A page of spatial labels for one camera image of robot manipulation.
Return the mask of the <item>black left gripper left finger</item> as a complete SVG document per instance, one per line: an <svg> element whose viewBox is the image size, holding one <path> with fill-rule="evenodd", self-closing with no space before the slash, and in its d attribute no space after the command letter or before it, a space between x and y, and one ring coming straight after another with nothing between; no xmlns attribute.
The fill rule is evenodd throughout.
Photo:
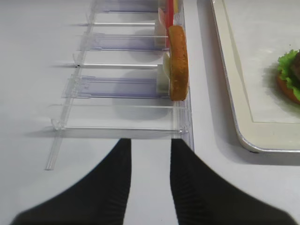
<svg viewBox="0 0 300 225"><path fill-rule="evenodd" d="M16 216L14 225L121 225L131 185L131 140L120 139L85 177Z"/></svg>

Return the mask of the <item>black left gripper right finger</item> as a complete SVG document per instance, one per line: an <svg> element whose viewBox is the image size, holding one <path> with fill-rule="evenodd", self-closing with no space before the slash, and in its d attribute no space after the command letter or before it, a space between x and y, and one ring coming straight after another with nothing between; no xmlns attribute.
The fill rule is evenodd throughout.
<svg viewBox="0 0 300 225"><path fill-rule="evenodd" d="M170 183L180 225L296 224L220 177L182 139L171 141Z"/></svg>

